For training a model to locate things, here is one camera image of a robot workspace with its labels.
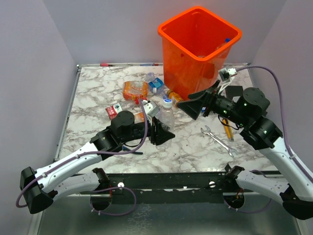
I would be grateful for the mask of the Pepsi bottle blue cap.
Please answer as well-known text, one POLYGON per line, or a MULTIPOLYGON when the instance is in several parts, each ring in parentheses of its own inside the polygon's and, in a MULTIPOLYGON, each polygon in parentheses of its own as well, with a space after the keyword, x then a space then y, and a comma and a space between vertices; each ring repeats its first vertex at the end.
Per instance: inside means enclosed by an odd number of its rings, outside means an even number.
POLYGON ((226 38, 223 43, 221 43, 220 45, 218 45, 218 46, 216 47, 215 50, 220 49, 220 48, 223 47, 225 44, 227 44, 228 42, 230 42, 230 40, 231 40, 230 38, 226 38))

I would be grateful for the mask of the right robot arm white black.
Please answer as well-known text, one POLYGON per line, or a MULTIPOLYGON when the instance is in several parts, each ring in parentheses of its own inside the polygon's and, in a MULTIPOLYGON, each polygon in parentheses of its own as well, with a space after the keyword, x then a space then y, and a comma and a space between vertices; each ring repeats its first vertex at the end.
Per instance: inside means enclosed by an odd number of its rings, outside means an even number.
POLYGON ((227 171, 225 187, 229 191, 242 188, 257 192, 281 204, 297 219, 312 218, 313 173, 292 150, 287 149, 283 132, 266 118, 270 101, 254 87, 244 89, 236 102, 219 94, 219 90, 214 85, 190 94, 187 101, 178 103, 178 107, 194 120, 205 108, 203 116, 213 112, 238 125, 244 141, 269 159, 286 179, 279 182, 235 166, 227 171))

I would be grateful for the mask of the clear water bottle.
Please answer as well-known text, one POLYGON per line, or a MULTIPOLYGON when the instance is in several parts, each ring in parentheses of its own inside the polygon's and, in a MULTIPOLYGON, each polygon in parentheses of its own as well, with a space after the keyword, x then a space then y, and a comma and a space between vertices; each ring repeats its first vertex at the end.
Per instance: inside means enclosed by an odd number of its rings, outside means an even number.
POLYGON ((172 109, 173 102, 170 98, 163 99, 162 107, 156 118, 162 123, 162 127, 167 131, 173 131, 175 125, 175 117, 172 109))

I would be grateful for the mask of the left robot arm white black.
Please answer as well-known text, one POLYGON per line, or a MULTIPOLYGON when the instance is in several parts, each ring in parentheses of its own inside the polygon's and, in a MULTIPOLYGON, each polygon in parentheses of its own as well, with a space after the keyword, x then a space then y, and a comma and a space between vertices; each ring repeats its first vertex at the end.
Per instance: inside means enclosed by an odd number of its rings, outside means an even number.
POLYGON ((173 139, 172 133, 157 118, 135 123, 134 114, 122 111, 111 121, 110 126, 98 132, 89 142, 67 157, 42 168, 27 167, 21 171, 18 199, 25 200, 31 214, 44 211, 62 196, 95 191, 103 193, 109 186, 102 169, 90 174, 78 172, 90 165, 106 160, 113 155, 124 155, 124 143, 140 140, 143 145, 149 139, 153 145, 162 145, 173 139))

